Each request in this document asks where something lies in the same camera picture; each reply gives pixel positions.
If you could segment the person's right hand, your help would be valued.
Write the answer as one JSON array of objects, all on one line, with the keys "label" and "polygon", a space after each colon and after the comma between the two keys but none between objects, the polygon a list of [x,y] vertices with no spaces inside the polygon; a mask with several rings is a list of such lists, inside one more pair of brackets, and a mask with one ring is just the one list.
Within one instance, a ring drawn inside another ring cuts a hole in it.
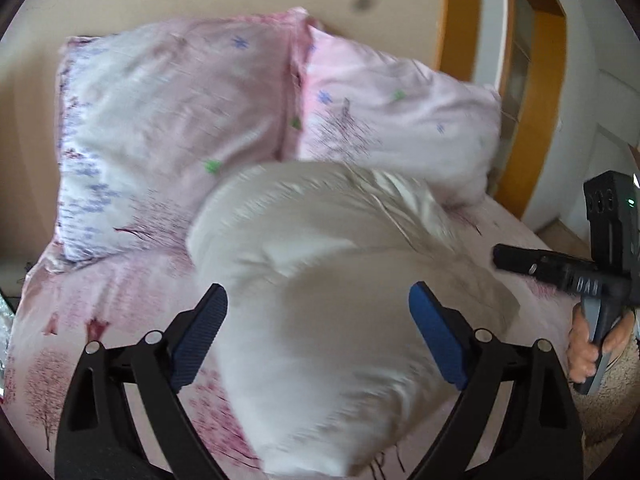
[{"label": "person's right hand", "polygon": [[[616,360],[627,347],[634,334],[636,318],[634,312],[627,311],[625,316],[610,331],[603,343],[602,350]],[[575,384],[583,384],[587,378],[597,373],[597,359],[601,350],[589,339],[589,325],[582,314],[582,305],[575,304],[573,309],[572,328],[568,334],[567,364],[568,377]]]}]

